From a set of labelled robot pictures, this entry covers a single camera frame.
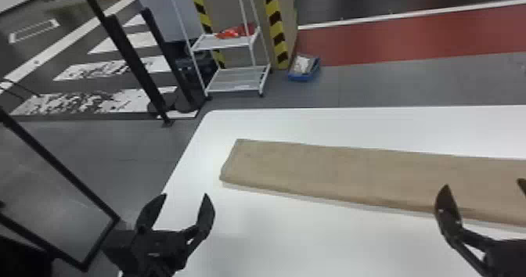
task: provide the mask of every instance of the white painted line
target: white painted line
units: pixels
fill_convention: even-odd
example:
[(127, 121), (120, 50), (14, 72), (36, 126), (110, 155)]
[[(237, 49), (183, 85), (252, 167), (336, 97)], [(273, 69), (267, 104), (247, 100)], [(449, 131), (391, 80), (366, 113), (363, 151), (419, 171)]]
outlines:
[[(127, 36), (134, 49), (157, 46), (157, 42), (155, 41), (153, 34), (150, 32), (128, 34)], [(88, 52), (88, 54), (113, 51), (117, 51), (117, 46), (115, 46), (115, 44), (110, 38), (106, 38), (102, 42), (100, 42), (94, 49), (92, 49), (92, 51)]]
[[(160, 87), (160, 93), (175, 91), (177, 87)], [(33, 116), (69, 113), (146, 113), (150, 103), (148, 95), (142, 89), (123, 89), (119, 92), (68, 92), (33, 95), (14, 111), (14, 116)], [(197, 115), (171, 111), (171, 118), (191, 118)]]
[[(46, 27), (46, 28), (44, 28), (42, 30), (36, 31), (36, 32), (34, 32), (32, 34), (26, 35), (26, 36), (24, 36), (22, 38), (18, 38), (17, 37), (18, 34), (24, 32), (24, 31), (27, 31), (27, 30), (30, 30), (30, 29), (33, 29), (33, 28), (36, 28), (36, 27), (39, 27), (39, 26), (43, 26), (43, 25), (45, 25), (47, 23), (50, 23), (51, 26)], [(53, 30), (53, 29), (55, 29), (57, 27), (60, 27), (60, 24), (59, 24), (58, 21), (56, 21), (56, 19), (51, 19), (51, 20), (46, 20), (46, 21), (41, 22), (41, 23), (36, 23), (36, 24), (34, 24), (32, 26), (25, 27), (24, 29), (21, 29), (21, 30), (18, 30), (18, 31), (14, 31), (11, 34), (9, 34), (9, 43), (13, 44), (13, 43), (16, 43), (16, 42), (20, 42), (22, 40), (25, 40), (25, 39), (28, 39), (28, 38), (32, 38), (32, 37), (34, 37), (34, 36), (36, 36), (38, 34), (42, 34), (44, 32)]]
[(442, 14), (442, 13), (466, 12), (466, 11), (477, 10), (477, 9), (494, 9), (494, 8), (499, 8), (499, 7), (512, 6), (512, 5), (523, 5), (523, 4), (526, 4), (526, 0), (504, 0), (504, 1), (499, 1), (499, 2), (488, 2), (488, 3), (474, 4), (474, 5), (446, 7), (443, 9), (428, 9), (428, 10), (409, 12), (409, 13), (397, 13), (397, 14), (389, 14), (389, 15), (383, 15), (383, 16), (363, 17), (360, 19), (353, 19), (353, 20), (335, 20), (335, 21), (325, 22), (325, 23), (311, 23), (307, 25), (301, 25), (298, 27), (298, 29), (299, 30), (313, 30), (313, 29), (319, 29), (319, 28), (324, 28), (324, 27), (347, 26), (347, 25), (353, 25), (353, 24), (358, 24), (358, 23), (380, 22), (383, 20), (399, 20), (399, 19), (407, 19), (407, 18), (418, 17), (418, 16), (431, 16), (431, 15)]
[[(112, 13), (117, 13), (134, 1), (135, 0), (120, 0), (116, 4), (106, 9), (105, 14), (110, 15)], [(68, 47), (72, 46), (73, 43), (84, 37), (86, 34), (91, 32), (99, 25), (99, 20), (95, 17), (92, 18), (91, 20), (84, 23), (82, 26), (78, 27), (75, 31), (69, 33), (65, 37), (55, 42), (53, 45), (49, 46), (43, 52), (38, 53), (32, 59), (29, 59), (26, 63), (24, 63), (20, 67), (17, 67), (11, 73), (5, 75), (4, 78), (13, 82), (19, 82), (20, 80), (24, 79), (28, 74), (31, 74), (40, 66), (44, 65), (50, 59), (61, 53), (64, 49), (67, 49)]]
[(123, 27), (134, 27), (139, 25), (146, 25), (146, 21), (141, 14), (132, 17), (131, 20), (126, 22)]
[[(170, 72), (170, 67), (164, 56), (149, 56), (141, 58), (149, 73)], [(100, 63), (74, 64), (60, 73), (54, 81), (72, 81), (93, 79), (98, 77), (113, 77), (129, 71), (129, 66), (123, 59)]]

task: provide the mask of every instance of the fabric cloth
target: fabric cloth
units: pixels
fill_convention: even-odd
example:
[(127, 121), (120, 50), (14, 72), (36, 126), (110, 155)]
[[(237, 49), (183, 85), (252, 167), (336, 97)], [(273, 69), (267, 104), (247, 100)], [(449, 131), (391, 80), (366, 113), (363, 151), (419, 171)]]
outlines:
[(517, 185), (526, 160), (410, 153), (383, 149), (236, 141), (224, 182), (382, 207), (433, 212), (449, 184), (465, 218), (526, 226)]

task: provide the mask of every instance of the white wire shelf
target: white wire shelf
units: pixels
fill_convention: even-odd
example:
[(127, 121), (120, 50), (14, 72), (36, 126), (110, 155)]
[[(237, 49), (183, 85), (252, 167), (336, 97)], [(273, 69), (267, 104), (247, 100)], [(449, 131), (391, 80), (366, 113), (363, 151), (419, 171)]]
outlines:
[(258, 38), (260, 27), (257, 27), (251, 36), (239, 38), (219, 39), (216, 34), (202, 34), (192, 46), (193, 52), (213, 49), (229, 49), (232, 47), (252, 46)]
[(254, 90), (263, 94), (263, 87), (269, 71), (270, 65), (218, 70), (212, 77), (206, 91), (234, 92)]

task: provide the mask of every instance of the yellow and black striped pillar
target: yellow and black striped pillar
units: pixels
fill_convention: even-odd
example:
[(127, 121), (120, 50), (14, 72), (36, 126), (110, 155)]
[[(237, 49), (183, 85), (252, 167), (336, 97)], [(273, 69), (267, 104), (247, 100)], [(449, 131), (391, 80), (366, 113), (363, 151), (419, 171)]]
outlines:
[(278, 68), (284, 70), (289, 67), (289, 50), (285, 41), (285, 30), (279, 0), (265, 0), (265, 11), (267, 12), (268, 22), (270, 23), (270, 37), (274, 45), (274, 53)]
[[(210, 20), (210, 17), (207, 14), (207, 9), (204, 8), (204, 0), (193, 0), (193, 3), (196, 5), (196, 9), (199, 13), (199, 18), (201, 24), (203, 25), (204, 32), (208, 34), (214, 33), (212, 30), (212, 21)], [(213, 50), (212, 57), (214, 57), (215, 61), (218, 62), (219, 66), (222, 69), (226, 68), (225, 56), (223, 56), (221, 50)]]

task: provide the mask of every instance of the red floor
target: red floor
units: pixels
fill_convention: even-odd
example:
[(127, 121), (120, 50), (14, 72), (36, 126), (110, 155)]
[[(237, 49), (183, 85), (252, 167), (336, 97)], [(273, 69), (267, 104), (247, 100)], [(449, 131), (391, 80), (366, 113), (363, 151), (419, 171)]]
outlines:
[(526, 51), (526, 5), (299, 31), (325, 66)]

